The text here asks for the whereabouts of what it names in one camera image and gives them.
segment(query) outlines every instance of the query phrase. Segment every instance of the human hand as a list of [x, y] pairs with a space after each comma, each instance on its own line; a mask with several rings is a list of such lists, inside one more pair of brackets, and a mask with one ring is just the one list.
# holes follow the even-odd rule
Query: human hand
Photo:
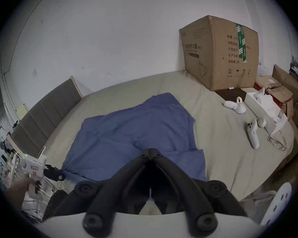
[[21, 208], [25, 193], [28, 191], [29, 185], [32, 184], [35, 187], [35, 181], [31, 179], [28, 174], [23, 174], [20, 176], [20, 179], [13, 183], [6, 191], [5, 195], [8, 201], [14, 205], [16, 208]]

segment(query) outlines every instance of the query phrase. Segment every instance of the white handheld device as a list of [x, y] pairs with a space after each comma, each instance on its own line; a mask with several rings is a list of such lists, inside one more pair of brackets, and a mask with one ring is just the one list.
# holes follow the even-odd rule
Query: white handheld device
[[257, 137], [257, 121], [256, 119], [253, 119], [250, 121], [250, 123], [247, 125], [247, 133], [248, 133], [248, 136], [249, 136], [249, 140], [250, 140], [250, 143], [252, 144], [252, 147], [254, 149], [258, 149], [259, 148], [259, 140], [258, 140], [258, 137]]
[[[40, 180], [44, 175], [45, 161], [46, 161], [46, 156], [43, 154], [41, 154], [38, 159], [28, 154], [24, 154], [21, 160], [21, 167], [23, 168], [23, 171], [25, 173], [30, 174], [31, 179], [33, 179], [34, 181], [37, 181], [37, 180]], [[29, 197], [33, 199], [36, 199], [36, 200], [43, 199], [40, 191], [36, 193], [35, 186], [32, 184], [29, 184], [28, 194], [29, 194]]]

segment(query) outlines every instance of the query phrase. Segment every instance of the beige bed sheet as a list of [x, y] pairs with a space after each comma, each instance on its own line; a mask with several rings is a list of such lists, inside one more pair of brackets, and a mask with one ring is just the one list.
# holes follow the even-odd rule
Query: beige bed sheet
[[[223, 106], [224, 100], [185, 71], [164, 73], [115, 85], [84, 97], [61, 121], [46, 143], [47, 164], [61, 168], [84, 119], [134, 107], [153, 95], [170, 92], [195, 119], [195, 143], [203, 149], [208, 180], [220, 180], [242, 200], [257, 189], [291, 152], [294, 133], [287, 122], [274, 134], [287, 151], [267, 141], [258, 128], [260, 148], [254, 150], [246, 125], [255, 115], [247, 107], [237, 114]], [[73, 183], [60, 183], [71, 191]]]

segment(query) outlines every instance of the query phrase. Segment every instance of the blue towel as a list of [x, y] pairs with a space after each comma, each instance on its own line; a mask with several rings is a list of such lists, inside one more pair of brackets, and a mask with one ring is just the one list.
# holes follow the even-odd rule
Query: blue towel
[[84, 120], [62, 165], [66, 179], [99, 181], [148, 148], [156, 148], [191, 178], [204, 180], [203, 150], [197, 150], [194, 119], [170, 93], [143, 104]]

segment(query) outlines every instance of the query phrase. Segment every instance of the upholstered headboard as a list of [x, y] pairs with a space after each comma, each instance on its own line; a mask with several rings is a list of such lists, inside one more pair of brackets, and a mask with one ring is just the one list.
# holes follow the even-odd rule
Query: upholstered headboard
[[54, 129], [81, 99], [71, 77], [29, 110], [11, 134], [11, 140], [22, 153], [38, 157]]

